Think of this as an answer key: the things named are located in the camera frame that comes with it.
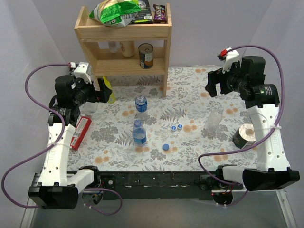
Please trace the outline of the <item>blue bottle cap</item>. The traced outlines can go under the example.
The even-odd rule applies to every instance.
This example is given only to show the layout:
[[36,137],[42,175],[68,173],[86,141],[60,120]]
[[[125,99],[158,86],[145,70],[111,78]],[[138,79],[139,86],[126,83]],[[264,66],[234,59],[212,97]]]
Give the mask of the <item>blue bottle cap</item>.
[[162,148],[164,151],[168,151],[170,147],[168,144],[164,144]]

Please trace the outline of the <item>blue label water bottle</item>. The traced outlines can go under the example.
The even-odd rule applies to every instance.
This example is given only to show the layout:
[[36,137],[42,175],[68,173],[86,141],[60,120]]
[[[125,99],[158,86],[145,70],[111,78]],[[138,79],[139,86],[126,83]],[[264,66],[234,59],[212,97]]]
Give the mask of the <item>blue label water bottle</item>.
[[138,95],[135,98],[135,107],[138,119],[144,120],[148,117],[148,102],[144,95]]
[[143,146],[146,141],[146,130],[140,120],[135,120],[133,123],[133,139],[135,144]]

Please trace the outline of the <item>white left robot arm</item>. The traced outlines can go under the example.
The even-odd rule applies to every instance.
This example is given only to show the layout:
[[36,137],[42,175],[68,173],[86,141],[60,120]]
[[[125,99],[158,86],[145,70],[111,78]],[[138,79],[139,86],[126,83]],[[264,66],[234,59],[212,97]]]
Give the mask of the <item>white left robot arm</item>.
[[101,178],[96,166],[83,166],[71,178],[67,176],[67,160],[73,137],[76,133],[80,106],[85,103],[107,103],[112,90],[102,78],[98,80],[99,90],[93,82],[71,75],[55,79],[56,95],[49,102],[49,108],[61,114],[63,120],[50,112],[48,118],[50,150],[46,152],[45,162],[38,183],[30,187],[29,197],[42,209],[74,209],[78,195],[86,187],[96,190]]

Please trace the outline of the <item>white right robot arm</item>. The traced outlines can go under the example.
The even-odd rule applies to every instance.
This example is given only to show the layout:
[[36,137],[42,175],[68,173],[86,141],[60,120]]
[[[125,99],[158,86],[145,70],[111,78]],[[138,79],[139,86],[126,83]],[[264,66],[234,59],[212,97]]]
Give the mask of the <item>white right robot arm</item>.
[[217,95],[216,84],[220,84],[221,94],[238,92],[245,101],[258,147],[255,169],[218,166],[215,184],[221,189],[236,183],[248,191],[277,190],[300,180],[299,171],[291,169],[285,155],[278,125],[283,100],[274,84],[264,83],[265,64],[263,57],[245,56],[232,63],[228,72],[222,68],[208,72],[206,90],[211,97]]

